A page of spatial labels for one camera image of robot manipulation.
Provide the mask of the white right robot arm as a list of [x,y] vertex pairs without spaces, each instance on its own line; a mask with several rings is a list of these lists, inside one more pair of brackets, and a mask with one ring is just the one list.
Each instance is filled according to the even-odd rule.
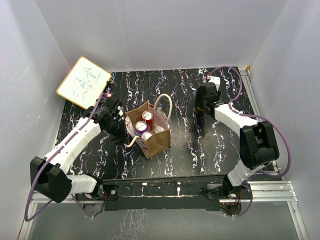
[[268,121],[258,121],[233,110],[221,99],[221,80],[208,75],[206,83],[199,85],[195,108],[198,114],[206,114],[223,123],[239,138],[240,160],[223,178],[222,185],[209,191],[213,194],[235,198],[244,183],[265,165],[280,156],[274,128]]

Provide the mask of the red coke can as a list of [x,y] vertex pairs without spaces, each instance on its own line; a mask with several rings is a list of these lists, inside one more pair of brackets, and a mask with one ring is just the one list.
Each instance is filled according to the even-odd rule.
[[153,128],[153,120],[154,120],[154,115],[151,111],[146,110],[141,114],[141,119],[144,121],[150,129]]

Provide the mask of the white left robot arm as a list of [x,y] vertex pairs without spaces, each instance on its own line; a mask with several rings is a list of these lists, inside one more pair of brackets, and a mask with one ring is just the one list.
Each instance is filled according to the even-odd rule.
[[30,162],[31,190],[60,203],[69,195],[87,194],[97,200],[103,195],[101,181],[91,175],[69,175],[78,155],[101,132],[113,137],[112,143],[124,145],[128,140],[123,104],[108,97],[97,106],[89,107],[76,127],[44,157],[34,157]]

